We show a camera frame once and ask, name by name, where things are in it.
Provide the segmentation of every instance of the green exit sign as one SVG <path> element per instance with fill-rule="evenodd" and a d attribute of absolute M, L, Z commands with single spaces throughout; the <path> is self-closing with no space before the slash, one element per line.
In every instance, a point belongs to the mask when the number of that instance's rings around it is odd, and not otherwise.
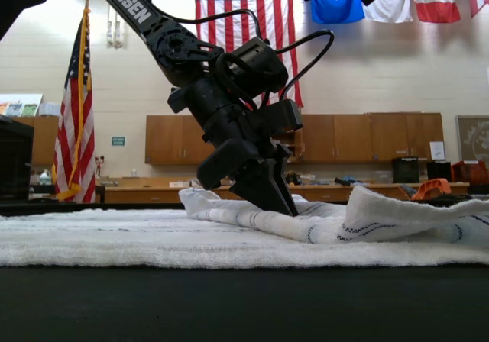
<path fill-rule="evenodd" d="M 112 138 L 112 146 L 125 146 L 125 137 L 113 137 Z"/>

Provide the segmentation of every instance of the black cable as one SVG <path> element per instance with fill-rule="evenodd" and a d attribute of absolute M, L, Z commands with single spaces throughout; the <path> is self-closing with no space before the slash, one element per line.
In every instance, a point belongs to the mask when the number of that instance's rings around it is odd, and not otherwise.
<path fill-rule="evenodd" d="M 263 97 L 263 100 L 261 101 L 260 109 L 265 108 L 268 105 L 269 101 L 270 101 L 270 90 L 267 90 L 265 92 L 265 96 Z"/>
<path fill-rule="evenodd" d="M 304 44 L 305 42 L 309 42 L 310 40 L 317 38 L 317 37 L 320 37 L 322 35 L 329 35 L 328 43 L 321 50 L 321 52 L 319 52 L 319 54 L 316 57 L 314 57 L 314 59 L 311 62 L 309 62 L 309 64 L 306 67 L 304 67 L 300 71 L 300 73 L 297 74 L 297 76 L 295 76 L 293 79 L 291 79 L 289 81 L 289 83 L 283 89 L 282 94 L 280 94 L 279 100 L 283 100 L 285 98 L 286 94 L 292 88 L 292 86 L 297 82 L 297 80 L 299 80 L 301 77 L 306 75 L 306 73 L 322 58 L 322 56 L 324 56 L 326 54 L 326 52 L 328 52 L 329 48 L 331 48 L 331 45 L 333 44 L 333 41 L 335 40 L 335 35 L 333 34 L 332 31 L 327 31 L 327 30 L 326 31 L 316 31 L 314 33 L 311 33 L 307 37 L 304 37 L 304 38 L 298 40 L 296 43 L 293 43 L 287 47 L 284 47 L 280 50 L 275 51 L 276 54 L 288 52 L 289 50 L 297 48 L 301 44 Z"/>
<path fill-rule="evenodd" d="M 261 36 L 260 23 L 258 22 L 257 15 L 255 15 L 252 10 L 248 10 L 248 9 L 243 8 L 243 9 L 239 9 L 239 10 L 223 12 L 222 14 L 216 14 L 216 15 L 208 16 L 207 18 L 193 20 L 193 19 L 177 18 L 175 16 L 172 16 L 172 15 L 166 13 L 163 10 L 160 10 L 156 6 L 154 6 L 154 8 L 156 8 L 158 10 L 158 12 L 160 12 L 162 15 L 166 16 L 167 18 L 175 20 L 177 23 L 191 24 L 191 25 L 207 23 L 209 21 L 213 21 L 213 20 L 217 20 L 217 19 L 221 19 L 221 18 L 227 18 L 229 16 L 238 15 L 238 14 L 247 14 L 247 15 L 251 16 L 251 18 L 253 19 L 254 28 L 256 30 L 257 37 L 259 37 L 260 39 L 263 39 L 263 37 Z"/>

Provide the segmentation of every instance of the black box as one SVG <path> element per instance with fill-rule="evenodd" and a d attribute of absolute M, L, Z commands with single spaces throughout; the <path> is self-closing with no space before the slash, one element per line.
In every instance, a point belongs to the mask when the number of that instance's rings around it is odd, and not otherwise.
<path fill-rule="evenodd" d="M 394 183 L 419 183 L 417 157 L 400 157 L 392 160 Z"/>

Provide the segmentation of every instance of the white sign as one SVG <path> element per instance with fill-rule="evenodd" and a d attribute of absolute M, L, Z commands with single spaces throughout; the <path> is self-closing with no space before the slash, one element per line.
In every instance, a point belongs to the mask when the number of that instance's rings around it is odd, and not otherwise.
<path fill-rule="evenodd" d="M 431 160 L 445 159 L 445 145 L 443 141 L 431 141 L 429 143 L 429 149 L 431 150 Z"/>

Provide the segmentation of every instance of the bulletin board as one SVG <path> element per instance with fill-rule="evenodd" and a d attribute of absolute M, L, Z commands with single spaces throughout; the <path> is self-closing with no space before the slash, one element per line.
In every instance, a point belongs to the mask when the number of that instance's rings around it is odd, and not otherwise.
<path fill-rule="evenodd" d="M 461 159 L 489 165 L 489 115 L 459 115 L 456 120 Z"/>

